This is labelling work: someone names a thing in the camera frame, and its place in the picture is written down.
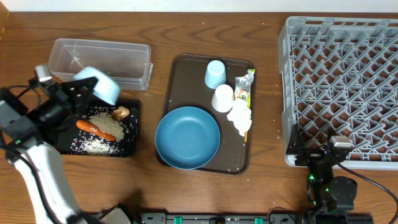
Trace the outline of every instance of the blue bowl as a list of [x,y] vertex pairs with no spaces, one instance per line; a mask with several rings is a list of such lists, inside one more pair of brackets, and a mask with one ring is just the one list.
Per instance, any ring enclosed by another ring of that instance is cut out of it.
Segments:
[[206,111],[186,106],[169,112],[159,123],[156,149],[170,166],[196,169],[208,163],[220,145],[220,129]]

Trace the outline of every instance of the black tray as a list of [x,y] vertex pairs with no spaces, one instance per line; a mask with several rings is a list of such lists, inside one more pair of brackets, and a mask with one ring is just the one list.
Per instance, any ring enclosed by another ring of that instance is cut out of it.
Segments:
[[[248,168],[250,159],[250,147],[252,127],[248,131],[247,142],[239,135],[232,121],[228,121],[226,115],[214,110],[211,98],[214,91],[205,84],[205,73],[207,65],[212,60],[220,60],[226,67],[226,84],[235,89],[235,77],[247,74],[248,69],[255,68],[254,65],[244,60],[233,60],[228,58],[216,58],[199,55],[183,54],[174,60],[170,76],[167,96],[164,106],[164,115],[182,106],[196,106],[211,114],[221,132],[221,141],[214,158],[198,168],[198,170],[221,172],[225,174],[240,174]],[[256,74],[251,85],[251,119],[253,120],[254,96],[255,96]],[[157,153],[158,160],[167,165]]]
[[[91,100],[83,117],[90,117],[94,115],[94,112],[91,110],[97,110],[96,108],[109,108],[109,110],[115,110],[118,106],[124,106],[130,110],[130,115],[127,118],[122,120],[122,124],[124,124],[129,133],[124,133],[124,138],[119,142],[108,142],[111,146],[118,144],[119,151],[115,151],[111,154],[104,155],[96,155],[96,156],[113,156],[113,157],[127,157],[130,156],[134,150],[137,139],[138,132],[138,124],[139,124],[139,102],[138,101],[118,101],[115,106],[111,106],[101,100]],[[81,142],[79,140],[83,140],[84,136],[88,137],[91,135],[90,133],[84,132],[76,127],[76,125],[71,125],[71,127],[64,131],[59,139],[57,144],[57,149],[61,154],[73,154],[73,155],[87,155],[84,152],[73,151],[74,147],[79,148],[81,146]],[[95,139],[102,139],[99,136],[93,136]]]

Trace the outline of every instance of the dish rack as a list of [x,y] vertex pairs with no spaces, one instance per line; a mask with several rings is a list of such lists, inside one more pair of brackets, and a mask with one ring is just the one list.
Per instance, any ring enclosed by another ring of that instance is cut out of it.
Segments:
[[293,124],[307,147],[332,126],[353,144],[346,167],[398,170],[398,20],[290,17],[278,51],[285,153]]

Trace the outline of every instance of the plastic food container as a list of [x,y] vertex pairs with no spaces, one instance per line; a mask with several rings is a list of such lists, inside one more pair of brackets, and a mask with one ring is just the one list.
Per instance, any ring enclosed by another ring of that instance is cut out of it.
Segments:
[[150,47],[99,40],[58,39],[51,51],[49,68],[62,81],[85,67],[101,70],[122,90],[146,90],[149,87],[153,64]]

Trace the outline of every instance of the white wall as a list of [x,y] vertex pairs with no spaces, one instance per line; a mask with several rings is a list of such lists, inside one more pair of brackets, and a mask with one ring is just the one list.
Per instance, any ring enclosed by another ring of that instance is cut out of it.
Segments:
[[398,12],[398,0],[0,0],[10,11]]

